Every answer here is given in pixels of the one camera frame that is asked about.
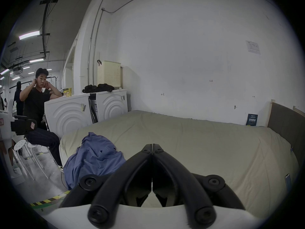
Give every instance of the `bed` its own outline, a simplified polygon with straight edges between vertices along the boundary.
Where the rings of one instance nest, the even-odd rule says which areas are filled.
[[[288,121],[305,130],[305,118],[294,116],[300,121],[291,122],[287,112],[299,115],[272,103],[268,127],[264,127],[131,111],[64,135],[60,156],[64,165],[88,132],[107,137],[126,160],[146,144],[157,143],[190,172],[223,177],[246,210],[264,218],[286,195],[285,176],[289,173],[293,182],[304,158],[301,135],[284,126]],[[161,205],[150,193],[143,206]]]

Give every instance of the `dark blue sign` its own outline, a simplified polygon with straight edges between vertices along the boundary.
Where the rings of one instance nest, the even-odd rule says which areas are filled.
[[[248,120],[246,125],[256,125],[257,117],[257,114],[248,114]]]

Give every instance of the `screw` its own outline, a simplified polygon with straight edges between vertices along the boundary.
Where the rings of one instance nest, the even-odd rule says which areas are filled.
[[[94,183],[96,183],[96,180],[95,180],[94,178],[88,178],[88,179],[86,179],[86,181],[85,181],[85,184],[86,184],[87,186],[92,186]]]
[[[215,220],[213,214],[212,208],[201,208],[196,212],[195,219],[200,224],[208,224]]]
[[[104,223],[108,220],[108,212],[100,206],[93,206],[89,210],[88,216],[91,221],[98,224]]]
[[[209,184],[212,185],[212,186],[218,186],[219,181],[217,179],[213,178],[213,179],[209,180]]]

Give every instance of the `beige laundry basket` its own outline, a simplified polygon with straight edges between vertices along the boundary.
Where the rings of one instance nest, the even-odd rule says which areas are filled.
[[[97,68],[97,85],[108,84],[121,87],[121,63],[103,61]]]

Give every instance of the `dark striped pants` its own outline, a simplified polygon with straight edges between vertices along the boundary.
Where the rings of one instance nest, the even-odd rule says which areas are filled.
[[[37,128],[35,131],[29,132],[26,138],[31,144],[49,147],[56,163],[59,166],[62,165],[59,156],[59,138],[55,133]]]

